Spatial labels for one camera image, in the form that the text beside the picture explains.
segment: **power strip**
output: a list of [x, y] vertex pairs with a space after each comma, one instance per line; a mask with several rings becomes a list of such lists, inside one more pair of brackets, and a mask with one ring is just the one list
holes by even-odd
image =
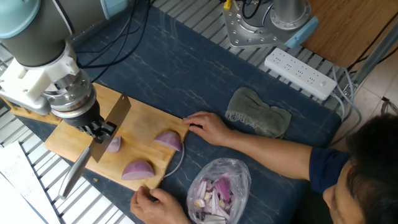
[[267, 56], [264, 65], [321, 100], [326, 100], [337, 86], [331, 78], [279, 48]]

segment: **white mount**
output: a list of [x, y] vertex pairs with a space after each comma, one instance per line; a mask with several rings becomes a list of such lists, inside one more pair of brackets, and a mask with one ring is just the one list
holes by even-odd
[[57, 91], [53, 84], [55, 81], [80, 71], [75, 59], [76, 54], [67, 41], [63, 54], [56, 61], [42, 67], [24, 67], [13, 59], [0, 77], [0, 95], [35, 111], [46, 100], [42, 96], [44, 91]]

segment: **gray cloth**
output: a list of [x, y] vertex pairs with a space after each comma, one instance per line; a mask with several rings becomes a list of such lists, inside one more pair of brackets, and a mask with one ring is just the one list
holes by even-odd
[[270, 107], [255, 91], [241, 87], [229, 101], [225, 117], [250, 125], [258, 135], [283, 138], [292, 115], [285, 109]]

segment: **knife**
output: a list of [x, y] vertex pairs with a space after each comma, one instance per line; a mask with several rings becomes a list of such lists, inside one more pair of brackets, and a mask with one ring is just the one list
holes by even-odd
[[69, 193], [71, 192], [73, 186], [75, 186], [77, 180], [80, 178], [83, 173], [90, 156], [98, 162], [106, 148], [108, 148], [111, 143], [114, 135], [118, 131], [119, 127], [122, 125], [125, 117], [127, 116], [130, 110], [131, 104], [129, 97], [126, 93], [123, 93], [116, 104], [113, 106], [110, 114], [105, 120], [105, 123], [110, 124], [115, 127], [112, 135], [102, 141], [102, 143], [98, 143], [94, 139], [91, 141], [91, 144], [83, 150], [82, 154], [76, 160], [75, 164], [72, 166], [67, 176], [62, 182], [62, 186], [59, 192], [59, 196], [61, 199], [65, 200]]

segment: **blue mat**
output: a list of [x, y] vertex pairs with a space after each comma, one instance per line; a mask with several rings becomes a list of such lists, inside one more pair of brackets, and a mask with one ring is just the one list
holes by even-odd
[[[143, 7], [139, 5], [131, 30], [141, 21]], [[102, 48], [112, 41], [125, 21], [126, 16], [106, 26], [76, 51]], [[121, 55], [136, 44], [138, 33], [128, 38]], [[115, 44], [96, 63], [112, 61], [120, 44]], [[85, 64], [94, 56], [79, 54], [80, 63]], [[102, 69], [86, 71], [94, 78]], [[150, 10], [144, 38], [134, 54], [111, 67], [97, 82], [119, 92], [126, 91], [130, 97], [180, 118], [200, 110], [223, 116], [234, 91], [245, 86], [256, 91], [271, 106], [290, 111], [292, 120], [286, 138], [311, 146], [326, 147], [340, 126], [340, 117], [333, 111], [154, 7]], [[54, 129], [48, 124], [22, 120], [43, 140]], [[241, 123], [227, 124], [246, 133], [254, 132]], [[289, 223], [302, 198], [306, 181], [282, 177], [240, 152], [209, 145], [193, 133], [188, 134], [185, 146], [187, 154], [181, 168], [160, 186], [177, 197], [184, 208], [188, 188], [202, 167], [213, 159], [230, 157], [244, 161], [252, 177], [248, 204], [239, 223]], [[179, 159], [180, 155], [176, 154], [169, 170]], [[129, 211], [132, 190], [88, 170], [83, 175], [128, 217], [140, 223]]]

